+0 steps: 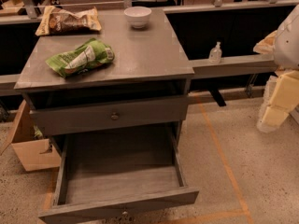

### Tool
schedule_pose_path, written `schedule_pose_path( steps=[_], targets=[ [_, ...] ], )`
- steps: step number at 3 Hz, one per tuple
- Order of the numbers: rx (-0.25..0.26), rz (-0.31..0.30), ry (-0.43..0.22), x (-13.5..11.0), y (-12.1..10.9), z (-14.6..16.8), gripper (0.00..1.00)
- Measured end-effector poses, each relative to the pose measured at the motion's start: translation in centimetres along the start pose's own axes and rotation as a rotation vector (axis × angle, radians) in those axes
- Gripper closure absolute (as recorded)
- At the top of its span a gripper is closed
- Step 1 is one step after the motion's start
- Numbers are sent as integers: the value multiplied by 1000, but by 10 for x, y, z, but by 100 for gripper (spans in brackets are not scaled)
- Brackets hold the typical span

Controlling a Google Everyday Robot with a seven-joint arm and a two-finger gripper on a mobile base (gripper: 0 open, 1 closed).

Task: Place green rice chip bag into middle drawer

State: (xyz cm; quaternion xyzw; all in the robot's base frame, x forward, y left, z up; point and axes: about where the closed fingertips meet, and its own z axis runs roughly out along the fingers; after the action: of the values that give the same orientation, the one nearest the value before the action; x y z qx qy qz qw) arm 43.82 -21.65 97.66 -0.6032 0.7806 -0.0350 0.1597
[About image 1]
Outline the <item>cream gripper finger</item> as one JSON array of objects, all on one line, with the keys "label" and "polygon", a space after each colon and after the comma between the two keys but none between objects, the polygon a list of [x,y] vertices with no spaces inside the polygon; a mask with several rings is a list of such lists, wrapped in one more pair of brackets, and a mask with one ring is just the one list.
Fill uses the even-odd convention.
[{"label": "cream gripper finger", "polygon": [[277,130],[299,105],[299,71],[271,76],[266,82],[257,128],[264,133]]},{"label": "cream gripper finger", "polygon": [[276,39],[276,34],[277,32],[274,31],[271,34],[267,35],[263,40],[261,40],[254,46],[253,51],[259,54],[272,53]]}]

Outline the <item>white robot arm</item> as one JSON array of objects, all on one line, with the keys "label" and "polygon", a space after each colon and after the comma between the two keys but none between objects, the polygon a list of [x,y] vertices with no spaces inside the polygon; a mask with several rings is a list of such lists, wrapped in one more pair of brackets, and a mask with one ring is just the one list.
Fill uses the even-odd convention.
[{"label": "white robot arm", "polygon": [[255,45],[260,54],[272,54],[274,62],[284,69],[278,77],[266,82],[257,128],[264,133],[277,130],[299,105],[299,5],[276,31]]}]

